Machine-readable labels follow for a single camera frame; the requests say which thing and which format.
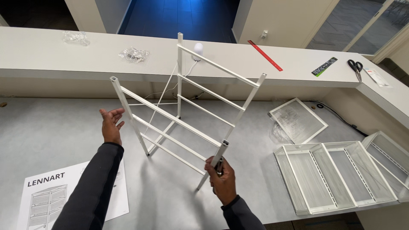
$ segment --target blue floor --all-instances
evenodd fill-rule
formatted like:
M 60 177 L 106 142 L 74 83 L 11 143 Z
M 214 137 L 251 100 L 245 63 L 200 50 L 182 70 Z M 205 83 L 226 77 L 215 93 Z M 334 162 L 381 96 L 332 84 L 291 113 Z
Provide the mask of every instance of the blue floor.
M 239 0 L 136 0 L 124 34 L 236 43 Z

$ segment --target black cable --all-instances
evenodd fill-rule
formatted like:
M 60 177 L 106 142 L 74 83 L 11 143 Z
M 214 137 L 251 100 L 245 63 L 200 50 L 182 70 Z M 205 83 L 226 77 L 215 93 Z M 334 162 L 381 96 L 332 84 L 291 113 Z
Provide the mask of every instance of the black cable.
M 324 106 L 327 107 L 327 108 L 330 109 L 332 112 L 334 112 L 338 117 L 340 117 L 341 120 L 343 120 L 347 125 L 351 126 L 353 129 L 355 129 L 355 130 L 356 130 L 357 132 L 359 132 L 361 135 L 363 135 L 364 137 L 367 137 L 367 136 L 368 136 L 368 134 L 363 133 L 362 131 L 360 131 L 359 129 L 357 129 L 357 126 L 356 126 L 356 125 L 350 124 L 350 123 L 346 122 L 346 120 L 344 120 L 337 112 L 335 112 L 333 109 L 331 109 L 330 107 L 328 107 L 326 104 L 321 103 L 321 102 L 319 102 L 319 101 L 309 101 L 309 102 L 318 103 L 318 104 L 317 104 L 317 107 L 318 107 L 318 108 L 324 108 Z

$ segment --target white counter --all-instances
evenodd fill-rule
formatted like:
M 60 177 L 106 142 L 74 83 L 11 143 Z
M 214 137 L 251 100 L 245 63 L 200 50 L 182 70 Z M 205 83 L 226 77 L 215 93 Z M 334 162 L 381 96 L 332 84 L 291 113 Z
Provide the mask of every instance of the white counter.
M 177 40 L 117 34 L 87 33 L 91 44 L 67 44 L 62 32 L 50 29 L 0 27 L 0 76 L 108 80 L 115 75 L 126 81 L 166 81 L 177 59 Z M 185 40 L 193 49 L 197 41 Z M 409 128 L 409 88 L 357 53 L 260 46 L 283 71 L 279 72 L 250 44 L 201 42 L 203 56 L 246 77 L 256 80 L 267 74 L 265 85 L 357 88 L 364 95 Z M 145 63 L 129 63 L 118 54 L 133 46 L 150 51 Z M 319 77 L 311 72 L 331 57 L 333 63 Z M 376 69 L 393 88 L 379 87 L 366 73 L 359 83 L 346 61 L 360 61 Z M 184 73 L 194 60 L 185 54 Z M 233 76 L 199 62 L 191 73 L 198 83 L 241 83 Z

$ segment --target black scissors handle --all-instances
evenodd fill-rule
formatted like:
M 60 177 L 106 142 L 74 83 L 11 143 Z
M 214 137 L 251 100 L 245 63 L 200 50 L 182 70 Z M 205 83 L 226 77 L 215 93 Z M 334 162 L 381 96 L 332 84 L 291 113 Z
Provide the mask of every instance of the black scissors handle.
M 355 72 L 361 72 L 362 68 L 364 67 L 360 62 L 354 62 L 353 60 L 349 59 L 347 61 L 349 67 L 351 67 Z

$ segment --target person's left hand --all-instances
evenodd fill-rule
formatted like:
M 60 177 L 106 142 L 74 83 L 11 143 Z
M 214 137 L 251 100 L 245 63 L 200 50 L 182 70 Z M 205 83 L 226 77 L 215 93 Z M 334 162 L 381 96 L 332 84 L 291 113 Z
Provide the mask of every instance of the person's left hand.
M 119 123 L 117 122 L 121 119 L 122 114 L 125 112 L 123 108 L 117 108 L 107 112 L 105 109 L 100 109 L 99 112 L 102 115 L 102 135 L 104 138 L 104 142 L 113 142 L 119 145 L 122 145 L 121 135 L 119 134 L 119 130 L 125 124 L 124 121 Z

